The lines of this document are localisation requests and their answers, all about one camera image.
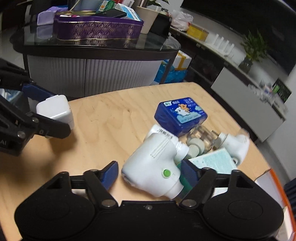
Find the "white square wall charger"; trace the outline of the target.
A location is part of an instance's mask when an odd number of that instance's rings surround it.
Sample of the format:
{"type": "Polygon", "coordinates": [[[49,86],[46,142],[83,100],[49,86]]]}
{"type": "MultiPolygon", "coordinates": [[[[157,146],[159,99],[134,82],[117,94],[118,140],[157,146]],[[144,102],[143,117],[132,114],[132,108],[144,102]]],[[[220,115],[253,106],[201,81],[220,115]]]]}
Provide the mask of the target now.
{"type": "Polygon", "coordinates": [[[45,117],[67,123],[72,130],[74,128],[74,117],[66,96],[55,95],[36,106],[36,113],[45,117]]]}

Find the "white small labelled bottle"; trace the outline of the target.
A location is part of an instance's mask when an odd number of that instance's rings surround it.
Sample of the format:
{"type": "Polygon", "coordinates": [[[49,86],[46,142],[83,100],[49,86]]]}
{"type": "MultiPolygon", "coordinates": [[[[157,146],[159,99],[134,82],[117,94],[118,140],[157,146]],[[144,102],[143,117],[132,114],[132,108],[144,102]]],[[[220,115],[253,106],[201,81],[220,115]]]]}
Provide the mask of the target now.
{"type": "Polygon", "coordinates": [[[189,152],[189,147],[181,142],[177,136],[169,132],[168,130],[164,129],[163,127],[159,125],[153,125],[147,135],[144,138],[144,141],[148,139],[152,134],[158,133],[165,137],[166,139],[170,140],[176,148],[176,155],[174,157],[174,161],[176,164],[180,163],[182,160],[185,159],[186,155],[189,152]]]}

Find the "teal green product box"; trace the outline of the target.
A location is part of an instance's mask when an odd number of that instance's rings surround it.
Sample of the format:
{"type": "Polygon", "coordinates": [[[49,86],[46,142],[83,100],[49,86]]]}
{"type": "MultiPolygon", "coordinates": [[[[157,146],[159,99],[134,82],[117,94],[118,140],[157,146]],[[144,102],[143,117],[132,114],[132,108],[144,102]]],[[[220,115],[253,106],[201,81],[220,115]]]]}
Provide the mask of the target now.
{"type": "MultiPolygon", "coordinates": [[[[189,160],[192,162],[197,168],[211,168],[215,170],[218,174],[231,174],[232,170],[237,169],[236,164],[233,159],[226,151],[225,148],[215,150],[213,152],[209,152],[203,154],[201,156],[197,156],[189,160]]],[[[180,198],[184,198],[186,194],[189,193],[190,190],[183,190],[178,195],[180,198]]]]}

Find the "clear repellent refill bottle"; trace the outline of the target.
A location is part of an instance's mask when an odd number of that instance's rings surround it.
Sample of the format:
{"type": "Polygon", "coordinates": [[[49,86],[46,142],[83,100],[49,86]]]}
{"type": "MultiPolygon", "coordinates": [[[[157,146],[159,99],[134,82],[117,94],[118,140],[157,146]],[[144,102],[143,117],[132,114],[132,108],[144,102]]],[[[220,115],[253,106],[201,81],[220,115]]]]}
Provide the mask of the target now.
{"type": "Polygon", "coordinates": [[[186,144],[189,147],[186,158],[192,159],[210,152],[215,144],[218,134],[199,125],[190,130],[187,134],[186,144]]]}

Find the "white plug-in repellent heater green button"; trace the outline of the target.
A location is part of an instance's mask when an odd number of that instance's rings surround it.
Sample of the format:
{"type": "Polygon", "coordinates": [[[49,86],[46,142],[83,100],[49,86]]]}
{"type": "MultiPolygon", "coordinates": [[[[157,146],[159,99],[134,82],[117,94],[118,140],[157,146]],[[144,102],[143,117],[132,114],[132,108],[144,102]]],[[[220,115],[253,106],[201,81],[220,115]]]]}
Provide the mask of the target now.
{"type": "Polygon", "coordinates": [[[146,139],[125,161],[121,175],[131,186],[154,197],[176,198],[184,186],[175,164],[175,145],[158,133],[146,139]]]}

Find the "white plug-in heater with bottle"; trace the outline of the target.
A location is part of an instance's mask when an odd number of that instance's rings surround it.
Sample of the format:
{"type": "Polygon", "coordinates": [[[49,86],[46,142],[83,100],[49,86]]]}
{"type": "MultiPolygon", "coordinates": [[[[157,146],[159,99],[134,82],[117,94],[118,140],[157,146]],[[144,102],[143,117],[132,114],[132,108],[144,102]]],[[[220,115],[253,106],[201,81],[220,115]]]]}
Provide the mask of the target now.
{"type": "Polygon", "coordinates": [[[236,135],[220,133],[214,144],[216,149],[225,148],[236,166],[241,165],[246,158],[249,145],[249,133],[243,128],[236,135]]]}

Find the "blue tin with cartoon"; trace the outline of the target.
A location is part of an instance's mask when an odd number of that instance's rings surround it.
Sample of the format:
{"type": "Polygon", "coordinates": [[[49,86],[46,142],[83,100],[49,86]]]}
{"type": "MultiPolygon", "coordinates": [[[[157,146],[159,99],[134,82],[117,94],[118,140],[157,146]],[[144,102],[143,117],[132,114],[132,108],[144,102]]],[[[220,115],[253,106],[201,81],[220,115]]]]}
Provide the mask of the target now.
{"type": "Polygon", "coordinates": [[[158,124],[177,137],[201,125],[208,115],[190,97],[160,102],[154,114],[158,124]]]}

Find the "black glass round side table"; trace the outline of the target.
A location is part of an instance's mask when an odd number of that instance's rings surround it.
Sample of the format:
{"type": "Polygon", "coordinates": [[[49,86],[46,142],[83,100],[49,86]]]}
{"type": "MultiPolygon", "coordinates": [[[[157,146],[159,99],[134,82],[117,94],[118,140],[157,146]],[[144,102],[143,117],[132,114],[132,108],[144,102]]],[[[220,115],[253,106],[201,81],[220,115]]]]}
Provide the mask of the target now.
{"type": "Polygon", "coordinates": [[[153,33],[136,40],[62,41],[51,26],[36,25],[17,30],[10,42],[39,86],[72,98],[151,85],[161,63],[173,62],[181,47],[153,33]]]}

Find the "purple patterned gift box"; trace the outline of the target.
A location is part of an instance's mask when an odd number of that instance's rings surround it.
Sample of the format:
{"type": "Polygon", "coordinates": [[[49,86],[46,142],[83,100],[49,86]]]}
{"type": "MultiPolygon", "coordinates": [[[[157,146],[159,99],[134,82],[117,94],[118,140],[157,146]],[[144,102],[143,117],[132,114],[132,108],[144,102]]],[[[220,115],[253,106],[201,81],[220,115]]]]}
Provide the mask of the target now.
{"type": "Polygon", "coordinates": [[[129,48],[137,43],[143,25],[129,18],[62,13],[54,16],[53,36],[60,44],[129,48]]]}

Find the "orange white cardboard box tray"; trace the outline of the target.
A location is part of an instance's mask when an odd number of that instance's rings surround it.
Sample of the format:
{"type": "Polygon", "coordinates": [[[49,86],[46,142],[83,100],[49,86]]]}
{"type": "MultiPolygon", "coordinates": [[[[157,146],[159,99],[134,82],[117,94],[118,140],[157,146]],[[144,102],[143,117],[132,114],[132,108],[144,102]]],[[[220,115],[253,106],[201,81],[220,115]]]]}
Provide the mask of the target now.
{"type": "Polygon", "coordinates": [[[273,169],[259,176],[255,183],[267,192],[283,209],[284,220],[276,235],[277,240],[295,240],[295,218],[280,180],[273,169]]]}

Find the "blue plastic floor bag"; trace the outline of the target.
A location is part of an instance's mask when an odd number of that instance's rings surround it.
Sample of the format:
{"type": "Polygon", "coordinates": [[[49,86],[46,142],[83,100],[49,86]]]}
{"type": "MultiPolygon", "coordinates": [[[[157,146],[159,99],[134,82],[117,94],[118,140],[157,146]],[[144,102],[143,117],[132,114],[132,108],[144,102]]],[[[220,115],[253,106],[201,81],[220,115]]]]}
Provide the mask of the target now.
{"type": "MultiPolygon", "coordinates": [[[[163,74],[165,73],[168,61],[162,61],[158,69],[158,72],[155,76],[154,82],[160,83],[163,74]]],[[[171,66],[168,75],[166,76],[165,83],[179,83],[183,82],[187,76],[187,70],[176,70],[174,66],[171,66]]]]}

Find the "white TV console cabinet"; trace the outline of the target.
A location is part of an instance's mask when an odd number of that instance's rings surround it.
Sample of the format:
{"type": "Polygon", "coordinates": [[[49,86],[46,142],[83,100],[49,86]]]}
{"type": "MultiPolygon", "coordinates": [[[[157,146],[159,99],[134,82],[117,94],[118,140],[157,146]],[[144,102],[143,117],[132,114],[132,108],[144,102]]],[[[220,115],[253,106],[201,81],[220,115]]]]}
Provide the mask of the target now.
{"type": "Polygon", "coordinates": [[[186,80],[214,97],[257,142],[267,140],[284,122],[283,111],[259,96],[259,85],[209,44],[172,27],[171,35],[191,56],[186,80]]]}

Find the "white yellow floor carton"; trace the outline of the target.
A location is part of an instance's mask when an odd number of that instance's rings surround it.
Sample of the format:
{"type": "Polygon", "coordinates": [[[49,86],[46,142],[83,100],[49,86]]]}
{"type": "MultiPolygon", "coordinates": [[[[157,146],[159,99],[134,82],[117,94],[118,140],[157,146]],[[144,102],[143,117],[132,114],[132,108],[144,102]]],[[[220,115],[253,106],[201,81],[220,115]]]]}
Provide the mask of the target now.
{"type": "Polygon", "coordinates": [[[173,67],[175,70],[187,70],[191,60],[192,58],[189,55],[179,50],[173,62],[173,67]]]}

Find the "white wifi router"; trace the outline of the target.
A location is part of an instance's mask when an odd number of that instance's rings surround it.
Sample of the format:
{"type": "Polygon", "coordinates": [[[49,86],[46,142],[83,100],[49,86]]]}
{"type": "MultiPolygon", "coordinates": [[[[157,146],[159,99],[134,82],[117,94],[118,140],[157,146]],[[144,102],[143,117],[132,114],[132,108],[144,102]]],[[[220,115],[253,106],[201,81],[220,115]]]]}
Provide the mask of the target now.
{"type": "Polygon", "coordinates": [[[232,58],[234,56],[233,49],[235,45],[219,34],[216,34],[215,36],[208,35],[205,40],[205,45],[212,52],[222,57],[232,58]]]}

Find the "white plastic bag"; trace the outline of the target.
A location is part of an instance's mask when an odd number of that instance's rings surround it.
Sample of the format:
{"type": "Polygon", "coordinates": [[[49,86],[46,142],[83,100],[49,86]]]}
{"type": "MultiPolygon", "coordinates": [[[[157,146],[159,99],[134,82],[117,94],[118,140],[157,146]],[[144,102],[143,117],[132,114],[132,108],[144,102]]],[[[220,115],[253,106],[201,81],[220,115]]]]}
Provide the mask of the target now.
{"type": "Polygon", "coordinates": [[[173,10],[171,13],[172,22],[171,25],[180,30],[180,31],[187,31],[189,28],[189,25],[193,22],[193,16],[184,13],[183,11],[176,11],[173,10]]]}

